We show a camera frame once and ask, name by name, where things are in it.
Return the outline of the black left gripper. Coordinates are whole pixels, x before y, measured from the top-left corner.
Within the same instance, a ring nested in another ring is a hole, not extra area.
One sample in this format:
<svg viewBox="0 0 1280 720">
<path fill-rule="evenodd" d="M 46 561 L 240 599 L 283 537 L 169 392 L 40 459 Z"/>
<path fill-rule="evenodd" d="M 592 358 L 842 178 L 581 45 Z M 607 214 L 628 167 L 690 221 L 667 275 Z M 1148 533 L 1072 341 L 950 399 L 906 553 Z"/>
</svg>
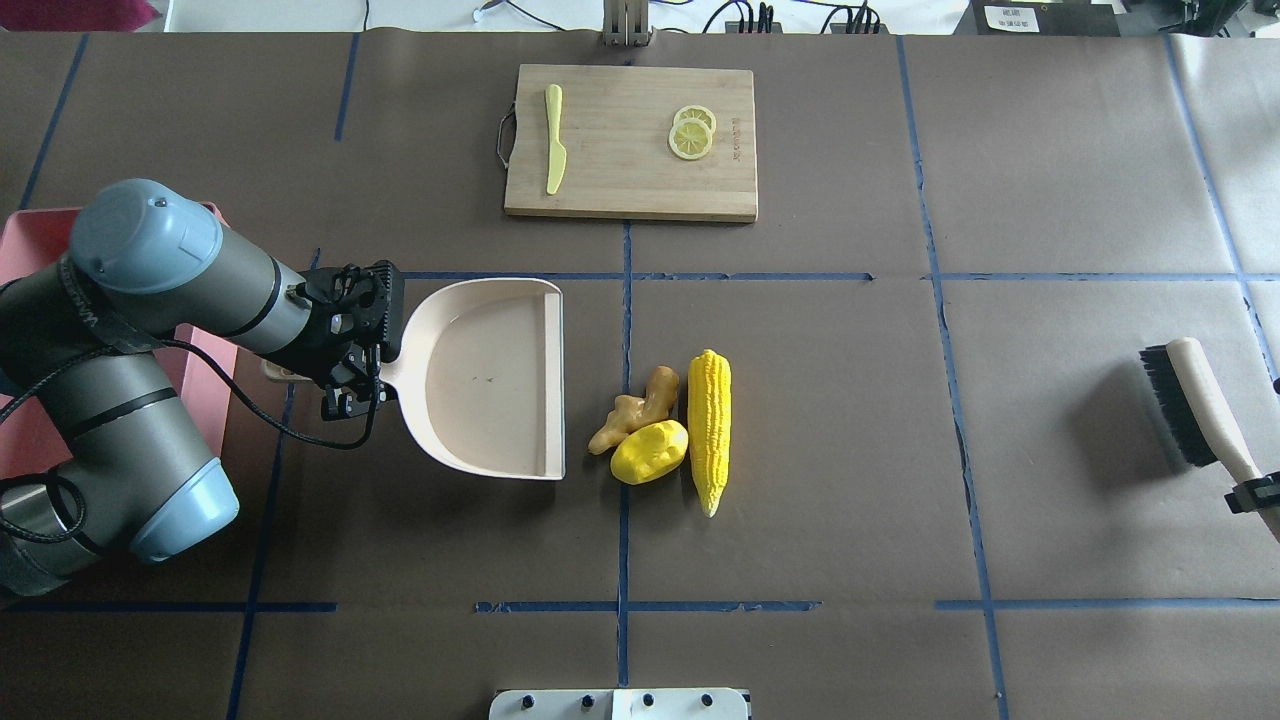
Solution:
<svg viewBox="0 0 1280 720">
<path fill-rule="evenodd" d="M 404 278 L 389 260 L 367 266 L 317 268 L 291 287 L 308 311 L 291 341 L 291 370 L 321 386 L 320 418 L 340 421 L 378 414 L 387 384 L 381 364 L 401 354 Z"/>
</svg>

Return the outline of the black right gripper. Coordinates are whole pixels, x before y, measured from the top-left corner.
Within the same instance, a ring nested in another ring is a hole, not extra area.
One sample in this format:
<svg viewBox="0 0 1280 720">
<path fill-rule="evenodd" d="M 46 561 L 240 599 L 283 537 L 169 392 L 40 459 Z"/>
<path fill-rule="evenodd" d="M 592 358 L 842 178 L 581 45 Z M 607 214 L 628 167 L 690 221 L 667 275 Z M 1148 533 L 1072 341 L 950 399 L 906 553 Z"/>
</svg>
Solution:
<svg viewBox="0 0 1280 720">
<path fill-rule="evenodd" d="M 1277 510 L 1279 471 L 1235 484 L 1224 500 L 1231 514 Z"/>
</svg>

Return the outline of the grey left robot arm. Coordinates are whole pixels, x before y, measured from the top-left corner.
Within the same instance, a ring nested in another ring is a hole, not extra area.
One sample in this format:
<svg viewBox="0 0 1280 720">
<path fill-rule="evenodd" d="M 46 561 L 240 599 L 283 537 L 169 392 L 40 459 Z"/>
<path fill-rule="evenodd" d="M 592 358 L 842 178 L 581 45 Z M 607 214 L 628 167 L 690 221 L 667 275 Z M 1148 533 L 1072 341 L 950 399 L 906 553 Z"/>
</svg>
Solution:
<svg viewBox="0 0 1280 720">
<path fill-rule="evenodd" d="M 156 352 L 206 331 L 315 383 L 323 418 L 365 420 L 396 397 L 404 278 L 394 263 L 297 272 L 200 202 L 152 179 L 100 191 L 47 266 L 3 286 L 3 418 L 38 401 L 69 459 L 3 480 L 3 597 L 38 597 L 100 559 L 159 564 L 236 520 L 239 500 Z"/>
</svg>

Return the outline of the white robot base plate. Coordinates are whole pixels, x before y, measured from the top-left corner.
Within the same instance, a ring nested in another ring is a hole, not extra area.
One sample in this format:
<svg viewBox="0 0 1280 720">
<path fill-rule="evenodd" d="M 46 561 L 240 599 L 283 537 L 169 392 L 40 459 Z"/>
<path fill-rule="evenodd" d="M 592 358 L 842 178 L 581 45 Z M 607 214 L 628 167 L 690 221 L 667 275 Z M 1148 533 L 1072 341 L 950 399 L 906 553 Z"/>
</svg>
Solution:
<svg viewBox="0 0 1280 720">
<path fill-rule="evenodd" d="M 746 691 L 730 687 L 508 689 L 489 719 L 751 719 Z"/>
</svg>

